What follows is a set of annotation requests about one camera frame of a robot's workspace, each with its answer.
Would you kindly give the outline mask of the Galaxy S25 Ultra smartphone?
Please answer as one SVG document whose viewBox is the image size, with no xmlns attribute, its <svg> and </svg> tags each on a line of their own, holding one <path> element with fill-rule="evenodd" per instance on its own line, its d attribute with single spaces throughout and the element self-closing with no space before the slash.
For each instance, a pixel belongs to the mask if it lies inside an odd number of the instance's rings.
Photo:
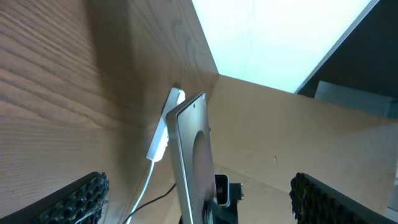
<svg viewBox="0 0 398 224">
<path fill-rule="evenodd" d="M 166 124 L 182 223 L 214 223 L 216 186 L 206 93 L 168 112 Z"/>
</svg>

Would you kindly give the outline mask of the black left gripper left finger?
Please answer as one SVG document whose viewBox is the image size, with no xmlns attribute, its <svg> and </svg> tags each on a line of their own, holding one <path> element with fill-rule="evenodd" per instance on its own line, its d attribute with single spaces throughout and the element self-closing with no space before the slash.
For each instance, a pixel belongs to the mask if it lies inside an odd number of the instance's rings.
<svg viewBox="0 0 398 224">
<path fill-rule="evenodd" d="M 2 224 L 97 224 L 107 203 L 109 180 L 92 172 L 39 201 L 1 218 Z"/>
</svg>

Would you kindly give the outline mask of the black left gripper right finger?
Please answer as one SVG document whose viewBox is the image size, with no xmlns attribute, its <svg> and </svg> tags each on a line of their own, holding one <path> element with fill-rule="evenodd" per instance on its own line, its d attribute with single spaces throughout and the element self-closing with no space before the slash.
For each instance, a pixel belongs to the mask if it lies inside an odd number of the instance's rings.
<svg viewBox="0 0 398 224">
<path fill-rule="evenodd" d="M 298 224 L 397 224 L 308 174 L 298 172 L 290 186 Z"/>
</svg>

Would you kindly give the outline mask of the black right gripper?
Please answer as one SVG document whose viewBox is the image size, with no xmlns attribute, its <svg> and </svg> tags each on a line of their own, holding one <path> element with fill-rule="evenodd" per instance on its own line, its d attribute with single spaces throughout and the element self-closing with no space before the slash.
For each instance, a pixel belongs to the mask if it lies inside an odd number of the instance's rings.
<svg viewBox="0 0 398 224">
<path fill-rule="evenodd" d="M 178 197 L 181 208 L 180 223 L 238 223 L 238 203 L 243 200 L 243 185 L 229 183 L 230 204 L 228 207 L 218 205 L 216 184 L 200 187 L 178 186 Z"/>
</svg>

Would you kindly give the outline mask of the white power strip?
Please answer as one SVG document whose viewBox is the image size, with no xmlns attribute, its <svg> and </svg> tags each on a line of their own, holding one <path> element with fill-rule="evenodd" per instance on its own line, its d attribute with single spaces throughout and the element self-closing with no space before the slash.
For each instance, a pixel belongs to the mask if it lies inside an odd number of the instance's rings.
<svg viewBox="0 0 398 224">
<path fill-rule="evenodd" d="M 146 155 L 146 158 L 153 162 L 159 162 L 165 153 L 165 149 L 168 145 L 169 141 L 169 134 L 167 131 L 167 124 L 165 122 L 165 118 L 167 113 L 174 109 L 176 107 L 176 104 L 168 104 L 165 106 L 161 117 L 159 119 L 158 125 L 156 127 L 154 136 L 152 138 L 148 153 Z"/>
</svg>

